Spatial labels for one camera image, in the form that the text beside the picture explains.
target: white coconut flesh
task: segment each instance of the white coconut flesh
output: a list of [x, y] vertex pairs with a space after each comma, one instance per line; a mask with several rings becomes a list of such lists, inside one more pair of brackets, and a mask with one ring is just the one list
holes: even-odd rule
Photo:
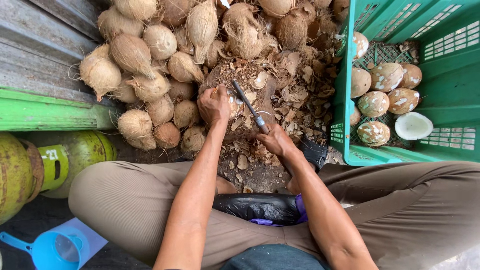
[[433, 123], [417, 112], [407, 112], [396, 120], [395, 131], [402, 139], [419, 140], [432, 133]]

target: green gas cylinder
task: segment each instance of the green gas cylinder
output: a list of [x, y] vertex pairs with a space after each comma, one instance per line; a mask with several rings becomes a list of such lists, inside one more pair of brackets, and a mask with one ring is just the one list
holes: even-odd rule
[[98, 131], [32, 132], [27, 141], [40, 152], [44, 166], [41, 195], [67, 198], [75, 176], [86, 167], [117, 159], [117, 149]]
[[34, 183], [26, 147], [0, 132], [0, 224], [13, 217], [29, 199]]

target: sandal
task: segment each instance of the sandal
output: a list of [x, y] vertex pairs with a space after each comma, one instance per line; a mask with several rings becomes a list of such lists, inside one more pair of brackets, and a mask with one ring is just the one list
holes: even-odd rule
[[[322, 138], [325, 138], [326, 142], [328, 138], [326, 133], [323, 130], [319, 131], [322, 133], [321, 136]], [[306, 160], [315, 166], [315, 172], [318, 173], [325, 164], [328, 153], [328, 143], [325, 143], [324, 145], [316, 144], [303, 134], [298, 148], [302, 151]]]

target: coconut pile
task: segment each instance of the coconut pile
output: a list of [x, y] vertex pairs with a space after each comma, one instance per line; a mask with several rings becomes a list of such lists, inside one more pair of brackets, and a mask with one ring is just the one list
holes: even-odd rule
[[209, 127], [196, 97], [224, 83], [231, 104], [224, 151], [279, 165], [250, 140], [258, 129], [234, 79], [267, 123], [279, 123], [294, 141], [305, 134], [325, 143], [341, 61], [337, 25], [348, 0], [112, 2], [97, 22], [106, 42], [80, 63], [80, 78], [98, 101], [127, 103], [118, 130], [132, 146], [198, 152]]
[[[353, 41], [357, 45], [354, 60], [360, 59], [367, 52], [369, 42], [359, 32], [354, 32]], [[370, 72], [352, 68], [350, 98], [356, 100], [356, 106], [350, 115], [350, 126], [357, 125], [362, 116], [368, 118], [357, 129], [360, 140], [369, 147], [378, 147], [388, 142], [390, 128], [375, 120], [387, 112], [399, 116], [395, 125], [399, 137], [416, 140], [428, 136], [433, 129], [432, 122], [411, 112], [421, 102], [420, 93], [413, 90], [422, 80], [420, 68], [409, 63], [370, 64]]]

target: man's right hand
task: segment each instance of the man's right hand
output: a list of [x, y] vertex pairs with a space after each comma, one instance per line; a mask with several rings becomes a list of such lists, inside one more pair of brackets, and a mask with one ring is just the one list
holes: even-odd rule
[[263, 143], [267, 150], [280, 157], [299, 151], [290, 137], [279, 124], [265, 124], [270, 132], [268, 135], [258, 133], [255, 138]]

